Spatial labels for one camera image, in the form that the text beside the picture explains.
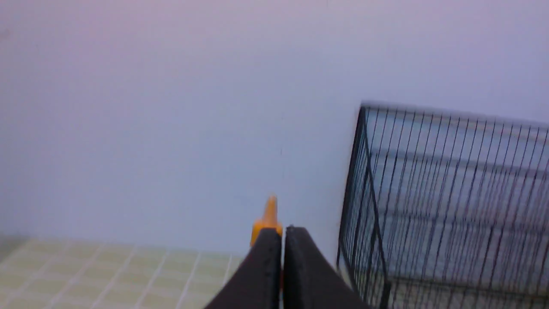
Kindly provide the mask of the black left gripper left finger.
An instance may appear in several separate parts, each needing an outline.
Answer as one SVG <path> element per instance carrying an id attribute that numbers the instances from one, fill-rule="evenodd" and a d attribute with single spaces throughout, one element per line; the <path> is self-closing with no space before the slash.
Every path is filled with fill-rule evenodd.
<path id="1" fill-rule="evenodd" d="M 276 229 L 259 232 L 254 245 L 207 309 L 278 309 L 282 237 Z"/>

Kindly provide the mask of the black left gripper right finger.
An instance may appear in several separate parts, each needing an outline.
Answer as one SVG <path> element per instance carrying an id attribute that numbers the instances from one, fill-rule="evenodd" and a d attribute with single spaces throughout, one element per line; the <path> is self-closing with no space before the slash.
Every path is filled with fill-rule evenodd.
<path id="1" fill-rule="evenodd" d="M 285 247 L 285 309 L 369 308 L 324 258 L 307 229 L 288 226 Z"/>

